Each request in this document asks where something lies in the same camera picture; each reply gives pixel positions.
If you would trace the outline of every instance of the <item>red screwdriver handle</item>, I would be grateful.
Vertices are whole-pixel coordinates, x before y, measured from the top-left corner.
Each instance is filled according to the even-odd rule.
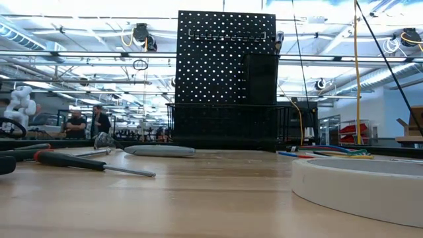
[[[106,165],[106,163],[102,161],[83,159],[53,151],[39,151],[35,153],[34,160],[46,165],[53,165],[58,167],[76,167],[83,169],[92,169],[96,171],[103,171],[104,166]]]

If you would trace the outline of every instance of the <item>black pegboard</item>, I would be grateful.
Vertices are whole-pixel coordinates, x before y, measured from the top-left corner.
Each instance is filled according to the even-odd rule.
[[[245,101],[242,58],[273,54],[275,33],[275,15],[179,11],[175,102]]]

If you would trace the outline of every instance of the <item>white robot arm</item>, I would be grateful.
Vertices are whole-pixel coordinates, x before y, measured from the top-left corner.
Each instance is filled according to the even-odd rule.
[[[36,112],[36,103],[30,99],[32,88],[29,86],[17,87],[11,93],[11,103],[7,106],[4,112],[4,117],[13,119],[20,123],[24,128],[28,127],[28,116],[32,116]],[[9,131],[11,129],[9,123],[3,124],[3,130]]]

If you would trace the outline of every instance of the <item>cardboard box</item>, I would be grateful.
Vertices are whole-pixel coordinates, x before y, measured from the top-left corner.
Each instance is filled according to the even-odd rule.
[[[417,117],[417,121],[420,126],[423,127],[423,106],[412,106],[411,111]],[[416,122],[413,120],[412,116],[409,116],[408,124],[401,118],[397,119],[397,122],[404,127],[404,136],[421,136],[418,131]]]

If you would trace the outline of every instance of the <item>dark shirt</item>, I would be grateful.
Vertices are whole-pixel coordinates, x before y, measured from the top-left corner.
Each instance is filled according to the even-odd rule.
[[[70,118],[67,122],[70,123],[74,126],[79,126],[82,123],[85,123],[85,119],[84,118]],[[72,138],[72,139],[84,139],[85,138],[85,129],[82,130],[70,130],[68,132],[66,132],[66,138]]]
[[[97,115],[94,115],[93,121],[91,122],[91,137],[96,136],[94,135],[95,132],[95,122],[97,121],[101,125],[98,126],[98,133],[105,132],[108,134],[108,131],[112,125],[110,125],[110,121],[108,120],[108,116],[104,113],[100,113],[98,116],[98,120],[96,119]]]

